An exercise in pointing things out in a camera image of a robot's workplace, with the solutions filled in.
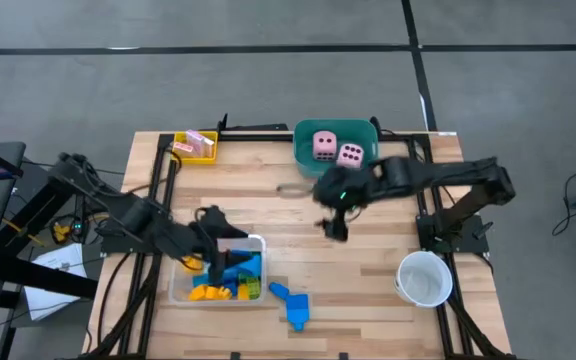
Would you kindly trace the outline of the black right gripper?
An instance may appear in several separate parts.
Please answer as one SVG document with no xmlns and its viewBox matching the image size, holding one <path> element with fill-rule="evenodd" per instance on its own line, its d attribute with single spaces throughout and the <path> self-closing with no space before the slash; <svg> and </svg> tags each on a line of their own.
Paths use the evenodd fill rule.
<svg viewBox="0 0 576 360">
<path fill-rule="evenodd" d="M 325 207 L 336 209 L 320 221 L 324 235 L 340 242 L 348 239 L 345 211 L 367 204 L 367 191 L 371 176 L 365 170 L 346 167 L 329 168 L 313 186 L 313 200 Z"/>
</svg>

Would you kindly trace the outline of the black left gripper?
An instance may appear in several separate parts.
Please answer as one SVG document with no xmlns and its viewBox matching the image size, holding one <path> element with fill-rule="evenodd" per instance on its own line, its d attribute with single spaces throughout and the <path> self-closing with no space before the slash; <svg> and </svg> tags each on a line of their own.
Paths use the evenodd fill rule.
<svg viewBox="0 0 576 360">
<path fill-rule="evenodd" d="M 194 220 L 188 224 L 197 237 L 192 245 L 195 253 L 214 253 L 210 258 L 209 283 L 223 282 L 224 267 L 230 268 L 241 262 L 241 256 L 230 250 L 218 251 L 217 240 L 221 238 L 246 238 L 247 233 L 234 227 L 226 220 L 226 215 L 216 205 L 200 207 L 194 211 Z"/>
</svg>

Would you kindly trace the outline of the blue two-stud toy block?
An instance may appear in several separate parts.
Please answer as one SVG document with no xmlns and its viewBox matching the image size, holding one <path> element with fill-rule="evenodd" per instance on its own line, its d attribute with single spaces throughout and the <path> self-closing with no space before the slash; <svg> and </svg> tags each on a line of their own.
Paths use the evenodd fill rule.
<svg viewBox="0 0 576 360">
<path fill-rule="evenodd" d="M 262 256 L 260 252 L 253 252 L 251 258 L 237 266 L 238 272 L 252 277 L 260 277 L 262 274 Z"/>
</svg>

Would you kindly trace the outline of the small yellow toy block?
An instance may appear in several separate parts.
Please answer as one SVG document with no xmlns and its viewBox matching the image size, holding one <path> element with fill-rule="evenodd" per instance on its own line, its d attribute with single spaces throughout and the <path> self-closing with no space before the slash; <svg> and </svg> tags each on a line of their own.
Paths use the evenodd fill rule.
<svg viewBox="0 0 576 360">
<path fill-rule="evenodd" d="M 182 269 L 189 274 L 201 274 L 204 271 L 204 262 L 201 258 L 185 256 L 181 260 Z"/>
</svg>

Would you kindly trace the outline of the pink foam die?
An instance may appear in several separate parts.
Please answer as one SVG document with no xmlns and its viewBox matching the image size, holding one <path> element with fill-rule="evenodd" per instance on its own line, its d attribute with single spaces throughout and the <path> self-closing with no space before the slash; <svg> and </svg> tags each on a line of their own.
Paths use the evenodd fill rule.
<svg viewBox="0 0 576 360">
<path fill-rule="evenodd" d="M 319 161 L 332 161 L 337 154 L 337 137 L 331 131 L 318 131 L 313 134 L 313 158 Z"/>
<path fill-rule="evenodd" d="M 343 144 L 339 148 L 336 165 L 347 168 L 360 168 L 364 154 L 364 150 L 357 144 Z"/>
</svg>

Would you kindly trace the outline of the clear plastic container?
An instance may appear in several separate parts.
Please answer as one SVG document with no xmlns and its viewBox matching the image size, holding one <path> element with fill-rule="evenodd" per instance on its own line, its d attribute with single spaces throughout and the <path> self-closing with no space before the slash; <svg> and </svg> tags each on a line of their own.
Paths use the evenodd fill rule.
<svg viewBox="0 0 576 360">
<path fill-rule="evenodd" d="M 264 296 L 267 293 L 267 269 L 266 269 L 266 241 L 263 237 L 250 234 L 247 238 L 221 238 L 217 240 L 218 249 L 220 251 L 230 250 L 238 255 L 250 255 L 253 252 L 260 252 L 262 256 L 262 274 L 261 278 L 261 295 L 258 299 L 240 301 L 236 297 L 226 301 L 189 301 L 188 295 L 195 288 L 192 284 L 193 274 L 186 273 L 181 266 L 180 262 L 174 261 L 171 265 L 170 279 L 168 286 L 169 301 L 178 307 L 206 307 L 206 306 L 257 306 L 263 302 Z M 236 280 L 238 285 L 242 284 L 238 281 L 237 266 L 226 268 L 223 273 L 223 285 L 226 281 Z M 208 273 L 210 265 L 204 266 L 204 271 L 201 274 Z"/>
</svg>

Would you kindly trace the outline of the teal plastic bin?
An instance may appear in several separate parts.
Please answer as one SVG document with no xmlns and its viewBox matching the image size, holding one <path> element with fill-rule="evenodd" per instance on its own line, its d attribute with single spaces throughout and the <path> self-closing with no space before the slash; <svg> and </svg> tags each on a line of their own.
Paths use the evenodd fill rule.
<svg viewBox="0 0 576 360">
<path fill-rule="evenodd" d="M 336 135 L 337 154 L 334 160 L 319 161 L 313 158 L 313 134 L 318 131 L 331 131 Z M 362 165 L 378 157 L 378 133 L 368 120 L 307 119 L 299 122 L 293 133 L 293 151 L 300 174 L 307 178 L 321 176 L 336 165 L 339 148 L 346 143 L 357 144 L 364 150 Z"/>
</svg>

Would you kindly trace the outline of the blue single-stud toy block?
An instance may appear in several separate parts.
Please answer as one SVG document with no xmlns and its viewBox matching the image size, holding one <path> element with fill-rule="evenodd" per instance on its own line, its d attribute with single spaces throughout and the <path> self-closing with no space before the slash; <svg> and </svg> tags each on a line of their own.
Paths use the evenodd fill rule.
<svg viewBox="0 0 576 360">
<path fill-rule="evenodd" d="M 302 332 L 310 320 L 309 297 L 307 294 L 289 294 L 285 298 L 286 319 L 295 332 Z"/>
</svg>

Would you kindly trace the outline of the yellow plastic basket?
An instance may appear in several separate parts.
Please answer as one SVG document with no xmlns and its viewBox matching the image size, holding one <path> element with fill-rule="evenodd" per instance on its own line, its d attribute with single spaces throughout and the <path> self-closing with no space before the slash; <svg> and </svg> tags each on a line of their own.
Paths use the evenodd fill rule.
<svg viewBox="0 0 576 360">
<path fill-rule="evenodd" d="M 186 132 L 176 132 L 174 134 L 172 151 L 173 153 L 184 163 L 184 164 L 195 164 L 195 165 L 210 165 L 216 162 L 217 158 L 217 148 L 218 148 L 218 138 L 219 133 L 216 131 L 197 131 L 203 136 L 207 136 L 215 141 L 214 156 L 212 158 L 198 158 L 195 157 L 193 153 L 183 153 L 173 149 L 173 144 L 175 142 L 183 142 L 186 144 Z"/>
</svg>

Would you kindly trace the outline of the white paper sheets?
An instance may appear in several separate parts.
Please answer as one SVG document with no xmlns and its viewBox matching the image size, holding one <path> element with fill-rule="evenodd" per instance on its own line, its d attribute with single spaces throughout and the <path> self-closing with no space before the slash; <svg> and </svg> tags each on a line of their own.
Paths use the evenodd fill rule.
<svg viewBox="0 0 576 360">
<path fill-rule="evenodd" d="M 87 277 L 83 265 L 82 245 L 74 243 L 42 255 L 39 255 L 34 264 L 57 269 L 80 277 Z M 39 321 L 79 300 L 79 297 L 51 292 L 39 288 L 24 287 L 27 305 L 32 321 Z"/>
</svg>

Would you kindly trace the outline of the black stand base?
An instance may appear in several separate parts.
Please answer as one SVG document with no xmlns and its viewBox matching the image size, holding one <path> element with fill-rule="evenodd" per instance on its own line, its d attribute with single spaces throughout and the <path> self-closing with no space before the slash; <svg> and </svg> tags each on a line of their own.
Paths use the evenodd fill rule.
<svg viewBox="0 0 576 360">
<path fill-rule="evenodd" d="M 98 282 L 41 266 L 17 255 L 78 191 L 49 175 L 46 184 L 0 228 L 0 281 L 92 299 Z"/>
</svg>

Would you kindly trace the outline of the black aluminium table frame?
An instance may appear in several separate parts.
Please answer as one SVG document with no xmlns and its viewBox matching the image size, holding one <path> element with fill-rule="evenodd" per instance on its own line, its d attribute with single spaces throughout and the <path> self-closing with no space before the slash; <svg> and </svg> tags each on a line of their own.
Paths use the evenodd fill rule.
<svg viewBox="0 0 576 360">
<path fill-rule="evenodd" d="M 401 300 L 394 277 L 419 247 L 415 221 L 465 196 L 465 187 L 431 189 L 414 198 L 377 203 L 350 225 L 346 243 L 326 240 L 315 227 L 324 212 L 311 200 L 282 199 L 281 183 L 298 182 L 288 131 L 225 131 L 212 165 L 187 165 L 164 193 L 176 219 L 217 205 L 235 226 L 267 244 L 269 281 L 309 297 L 302 331 L 290 325 L 271 294 L 253 304 L 194 302 L 171 296 L 179 266 L 170 259 L 112 255 L 103 264 L 89 320 L 91 346 L 107 335 L 138 284 L 155 275 L 148 300 L 111 347 L 144 359 L 447 359 L 487 360 L 510 345 L 490 268 L 472 255 L 450 257 L 456 289 L 479 333 L 471 336 L 454 312 Z"/>
</svg>

